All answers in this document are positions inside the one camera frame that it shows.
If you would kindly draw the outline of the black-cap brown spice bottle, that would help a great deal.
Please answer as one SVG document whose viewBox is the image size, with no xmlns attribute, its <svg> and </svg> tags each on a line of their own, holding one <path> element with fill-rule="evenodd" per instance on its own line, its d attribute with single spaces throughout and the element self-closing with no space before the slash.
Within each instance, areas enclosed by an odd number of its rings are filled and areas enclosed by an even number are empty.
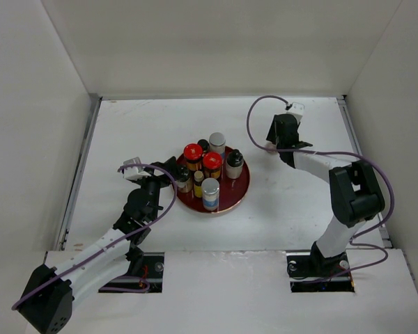
<svg viewBox="0 0 418 334">
<path fill-rule="evenodd" d="M 184 165 L 179 165 L 176 178 L 178 190 L 181 193 L 189 193 L 192 190 L 193 182 L 189 169 Z"/>
</svg>

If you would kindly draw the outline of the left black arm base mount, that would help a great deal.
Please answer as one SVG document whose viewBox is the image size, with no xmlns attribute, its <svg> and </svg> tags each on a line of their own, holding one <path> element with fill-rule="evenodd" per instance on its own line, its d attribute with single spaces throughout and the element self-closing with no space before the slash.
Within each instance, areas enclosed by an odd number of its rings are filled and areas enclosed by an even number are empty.
<svg viewBox="0 0 418 334">
<path fill-rule="evenodd" d="M 126 273 L 98 290 L 99 293 L 161 293 L 164 276 L 164 252 L 143 252 L 133 250 L 131 263 Z"/>
</svg>

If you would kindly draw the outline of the small yellow-label bottle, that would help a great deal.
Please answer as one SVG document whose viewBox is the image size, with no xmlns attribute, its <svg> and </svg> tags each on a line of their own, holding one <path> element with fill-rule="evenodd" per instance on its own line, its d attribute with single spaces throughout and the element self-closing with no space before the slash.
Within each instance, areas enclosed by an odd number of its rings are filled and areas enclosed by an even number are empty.
<svg viewBox="0 0 418 334">
<path fill-rule="evenodd" d="M 203 191 L 202 191 L 202 183 L 204 181 L 205 175 L 201 170 L 198 170 L 194 173 L 194 195 L 197 198 L 202 198 Z"/>
</svg>

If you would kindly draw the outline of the tall red-lid sauce jar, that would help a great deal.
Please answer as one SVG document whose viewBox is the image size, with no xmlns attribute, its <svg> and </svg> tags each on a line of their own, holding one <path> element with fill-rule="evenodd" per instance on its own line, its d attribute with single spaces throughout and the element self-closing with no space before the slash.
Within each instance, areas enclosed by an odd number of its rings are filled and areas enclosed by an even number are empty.
<svg viewBox="0 0 418 334">
<path fill-rule="evenodd" d="M 183 156 L 185 158 L 186 167 L 195 173 L 202 170 L 203 148 L 197 143 L 190 143 L 184 147 Z"/>
</svg>

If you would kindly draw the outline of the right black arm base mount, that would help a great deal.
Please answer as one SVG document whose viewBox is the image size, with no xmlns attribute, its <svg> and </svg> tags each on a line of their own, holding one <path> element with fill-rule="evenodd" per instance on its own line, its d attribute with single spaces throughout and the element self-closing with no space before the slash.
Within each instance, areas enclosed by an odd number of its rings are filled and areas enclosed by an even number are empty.
<svg viewBox="0 0 418 334">
<path fill-rule="evenodd" d="M 287 274 L 293 293 L 354 292 L 348 256 L 342 253 L 331 259 L 323 259 L 310 252 L 288 253 Z"/>
</svg>

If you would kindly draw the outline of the silver-lid blue-label grain jar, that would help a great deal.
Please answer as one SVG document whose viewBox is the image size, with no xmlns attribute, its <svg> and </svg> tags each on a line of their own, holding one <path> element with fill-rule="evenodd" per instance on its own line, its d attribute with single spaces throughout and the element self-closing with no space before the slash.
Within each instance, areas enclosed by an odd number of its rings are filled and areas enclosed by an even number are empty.
<svg viewBox="0 0 418 334">
<path fill-rule="evenodd" d="M 214 178 L 207 178 L 201 184 L 203 207 L 210 211 L 217 211 L 219 207 L 219 182 Z"/>
</svg>

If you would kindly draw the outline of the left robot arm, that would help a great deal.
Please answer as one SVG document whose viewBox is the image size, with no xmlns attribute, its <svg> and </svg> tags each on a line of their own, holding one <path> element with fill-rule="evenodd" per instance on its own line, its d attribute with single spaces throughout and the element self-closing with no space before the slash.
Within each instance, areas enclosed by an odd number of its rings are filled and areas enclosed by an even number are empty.
<svg viewBox="0 0 418 334">
<path fill-rule="evenodd" d="M 115 278 L 132 278 L 142 270 L 144 254 L 139 244 L 170 210 L 159 204 L 160 191 L 168 186 L 178 189 L 178 163 L 175 157 L 151 164 L 133 159 L 118 171 L 138 187 L 128 195 L 115 224 L 71 259 L 34 269 L 12 306 L 39 333 L 58 333 L 89 294 Z"/>
</svg>

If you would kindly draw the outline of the small dark amber bottle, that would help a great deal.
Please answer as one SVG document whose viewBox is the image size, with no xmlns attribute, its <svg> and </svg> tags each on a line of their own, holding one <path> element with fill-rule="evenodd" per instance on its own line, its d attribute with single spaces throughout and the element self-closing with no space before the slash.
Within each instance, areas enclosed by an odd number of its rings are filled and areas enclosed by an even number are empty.
<svg viewBox="0 0 418 334">
<path fill-rule="evenodd" d="M 210 151 L 210 144 L 207 140 L 200 139 L 197 144 L 202 148 L 204 154 Z"/>
</svg>

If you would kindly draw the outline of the pink-lid spice jar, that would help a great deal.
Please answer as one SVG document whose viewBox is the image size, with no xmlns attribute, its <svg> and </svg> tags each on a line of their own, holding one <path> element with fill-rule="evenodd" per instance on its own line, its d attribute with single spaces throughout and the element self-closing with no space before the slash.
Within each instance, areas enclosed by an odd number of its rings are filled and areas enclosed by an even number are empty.
<svg viewBox="0 0 418 334">
<path fill-rule="evenodd" d="M 267 142 L 265 144 L 265 150 L 269 154 L 273 154 L 273 155 L 279 154 L 279 152 L 277 150 L 277 146 L 275 144 L 273 144 L 272 142 Z"/>
</svg>

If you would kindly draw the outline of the short red-lid sauce jar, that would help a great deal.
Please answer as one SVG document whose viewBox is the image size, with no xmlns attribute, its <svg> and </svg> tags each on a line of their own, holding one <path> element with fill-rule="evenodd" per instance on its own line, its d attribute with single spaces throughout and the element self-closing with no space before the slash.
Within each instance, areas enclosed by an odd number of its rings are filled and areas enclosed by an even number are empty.
<svg viewBox="0 0 418 334">
<path fill-rule="evenodd" d="M 219 179 L 222 174 L 223 159 L 217 152 L 208 152 L 203 157 L 205 178 Z"/>
</svg>

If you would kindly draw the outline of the black-cap white powder bottle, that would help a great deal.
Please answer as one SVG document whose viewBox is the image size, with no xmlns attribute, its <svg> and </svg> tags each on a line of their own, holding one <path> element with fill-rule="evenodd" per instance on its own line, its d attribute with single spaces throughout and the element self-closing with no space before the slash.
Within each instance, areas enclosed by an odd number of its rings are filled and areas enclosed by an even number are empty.
<svg viewBox="0 0 418 334">
<path fill-rule="evenodd" d="M 232 150 L 226 158 L 226 176 L 236 180 L 242 173 L 244 158 L 238 149 Z"/>
</svg>

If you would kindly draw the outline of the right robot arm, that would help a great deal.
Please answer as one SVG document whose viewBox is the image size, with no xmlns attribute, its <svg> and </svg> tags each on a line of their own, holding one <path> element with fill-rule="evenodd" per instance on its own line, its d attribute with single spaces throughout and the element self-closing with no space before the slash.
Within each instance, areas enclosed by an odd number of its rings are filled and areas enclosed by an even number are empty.
<svg viewBox="0 0 418 334">
<path fill-rule="evenodd" d="M 301 152 L 310 144 L 300 140 L 299 126 L 300 121 L 290 113 L 275 115 L 267 141 L 278 149 L 285 164 L 328 183 L 333 216 L 308 255 L 287 257 L 287 270 L 291 278 L 325 278 L 349 268 L 346 246 L 385 208 L 385 199 L 370 163 Z"/>
</svg>

